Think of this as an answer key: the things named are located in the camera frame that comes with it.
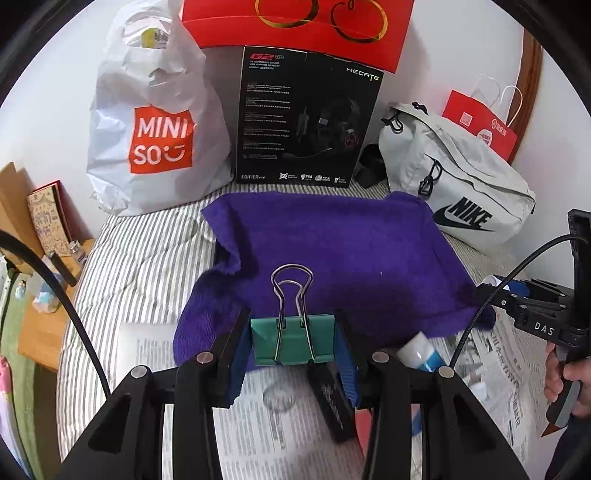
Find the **screw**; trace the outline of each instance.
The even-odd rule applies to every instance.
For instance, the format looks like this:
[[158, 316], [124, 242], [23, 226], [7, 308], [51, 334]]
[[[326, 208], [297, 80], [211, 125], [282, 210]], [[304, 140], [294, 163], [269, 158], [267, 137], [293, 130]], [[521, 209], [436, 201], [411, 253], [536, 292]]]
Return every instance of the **screw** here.
[[446, 365], [444, 365], [443, 367], [439, 367], [439, 369], [437, 369], [437, 373], [439, 373], [439, 375], [441, 375], [443, 378], [451, 378], [456, 374], [453, 371], [453, 368], [448, 367]]
[[201, 352], [197, 355], [197, 362], [200, 364], [208, 364], [213, 360], [213, 353], [211, 352]]
[[143, 365], [138, 365], [131, 369], [131, 376], [134, 378], [142, 378], [146, 373], [148, 373], [148, 369]]
[[385, 364], [390, 360], [390, 356], [386, 352], [374, 352], [371, 358], [377, 364]]

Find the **binder clip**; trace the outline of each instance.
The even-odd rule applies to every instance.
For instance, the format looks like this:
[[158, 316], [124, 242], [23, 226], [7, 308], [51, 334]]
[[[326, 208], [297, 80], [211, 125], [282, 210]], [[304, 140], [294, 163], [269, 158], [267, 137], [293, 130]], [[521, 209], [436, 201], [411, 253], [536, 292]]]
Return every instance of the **binder clip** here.
[[[277, 275], [283, 270], [293, 268], [308, 275], [304, 285], [296, 280], [277, 281]], [[333, 337], [335, 334], [334, 315], [308, 315], [306, 293], [314, 280], [309, 268], [298, 264], [287, 264], [277, 268], [271, 274], [273, 291], [279, 298], [279, 317], [251, 320], [252, 344], [255, 365], [305, 365], [310, 360], [314, 363], [332, 362]], [[298, 315], [285, 317], [285, 295], [281, 289], [284, 284], [299, 287], [295, 295]]]

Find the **white wall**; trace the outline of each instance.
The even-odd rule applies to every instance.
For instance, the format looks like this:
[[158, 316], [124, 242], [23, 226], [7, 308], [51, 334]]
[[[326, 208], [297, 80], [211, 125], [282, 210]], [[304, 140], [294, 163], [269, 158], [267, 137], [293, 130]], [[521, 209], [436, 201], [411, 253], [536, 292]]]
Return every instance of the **white wall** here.
[[[88, 109], [103, 39], [126, 1], [90, 4], [42, 49], [0, 108], [0, 165], [14, 161], [35, 187], [59, 178], [83, 235], [96, 236], [105, 218], [85, 175]], [[441, 113], [450, 90], [469, 93], [478, 73], [514, 83], [521, 42], [521, 27], [491, 0], [416, 0], [398, 73], [384, 76], [368, 139], [377, 138], [389, 101], [416, 100]], [[241, 49], [207, 55], [234, 138]], [[508, 102], [498, 113], [507, 109]]]
[[[590, 137], [589, 113], [556, 62], [544, 53], [538, 98], [513, 163], [536, 193], [535, 213], [511, 241], [518, 258], [568, 233], [569, 210], [591, 210]], [[546, 252], [528, 274], [572, 287], [570, 245]]]

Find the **notebook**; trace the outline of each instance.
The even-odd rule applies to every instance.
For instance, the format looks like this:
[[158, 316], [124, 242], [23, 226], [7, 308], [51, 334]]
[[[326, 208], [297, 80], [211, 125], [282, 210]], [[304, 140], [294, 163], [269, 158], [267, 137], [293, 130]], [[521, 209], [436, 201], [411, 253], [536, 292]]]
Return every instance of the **notebook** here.
[[67, 223], [61, 198], [60, 181], [56, 180], [33, 191], [27, 198], [33, 226], [45, 253], [56, 252], [60, 257], [70, 255], [68, 244], [72, 234]]

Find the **black box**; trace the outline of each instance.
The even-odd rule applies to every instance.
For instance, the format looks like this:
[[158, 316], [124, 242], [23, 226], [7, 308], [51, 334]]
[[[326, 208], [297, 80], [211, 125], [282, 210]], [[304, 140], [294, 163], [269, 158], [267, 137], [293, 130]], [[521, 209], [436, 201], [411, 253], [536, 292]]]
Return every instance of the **black box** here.
[[347, 187], [381, 82], [328, 55], [245, 47], [236, 181]]

